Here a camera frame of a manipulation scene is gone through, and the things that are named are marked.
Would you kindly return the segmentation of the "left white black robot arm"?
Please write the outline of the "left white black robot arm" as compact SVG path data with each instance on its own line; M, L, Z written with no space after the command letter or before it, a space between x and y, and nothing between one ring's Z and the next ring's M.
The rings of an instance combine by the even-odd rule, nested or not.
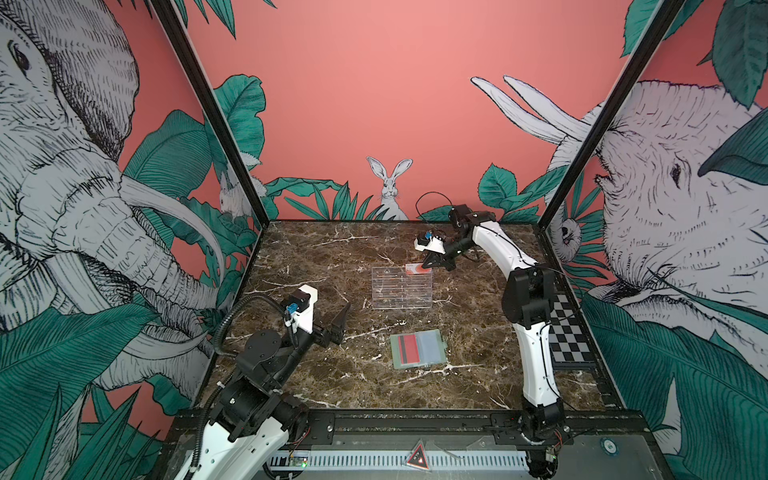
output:
M286 333L259 330L241 352L225 350L223 342L236 317L255 301L277 311ZM256 293L235 303L224 317L214 333L214 350L234 359L235 369L206 400L192 455L179 479L250 479L277 450L300 445L312 432L309 408L283 387L313 346L343 342L351 307L346 303L328 328L310 323L305 329L299 322L313 320L314 304L305 292L296 291L281 302Z

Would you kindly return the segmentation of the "clear plastic organizer box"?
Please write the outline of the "clear plastic organizer box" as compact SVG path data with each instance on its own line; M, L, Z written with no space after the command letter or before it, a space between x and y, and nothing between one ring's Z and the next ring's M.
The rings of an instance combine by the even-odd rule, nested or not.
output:
M433 303L433 275L407 275L404 266L371 270L371 304L378 310L427 309Z

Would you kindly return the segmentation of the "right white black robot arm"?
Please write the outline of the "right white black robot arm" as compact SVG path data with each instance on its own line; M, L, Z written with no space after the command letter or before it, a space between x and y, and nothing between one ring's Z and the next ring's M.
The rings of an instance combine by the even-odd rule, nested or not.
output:
M565 420L549 341L556 299L554 270L526 254L491 212L456 205L449 211L449 220L454 236L430 230L414 240L414 248L425 254L424 268L450 271L458 256L478 247L506 277L501 308L514 327L523 368L520 430L529 443L543 444L558 436Z

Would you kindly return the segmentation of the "red credit card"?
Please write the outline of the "red credit card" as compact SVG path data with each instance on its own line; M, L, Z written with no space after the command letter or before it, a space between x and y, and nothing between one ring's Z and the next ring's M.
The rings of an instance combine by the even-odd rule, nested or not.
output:
M416 334L404 334L398 337L398 354L403 368L410 368L421 362L419 343Z
M407 275L430 275L431 269L423 267L420 263L408 263L404 266Z

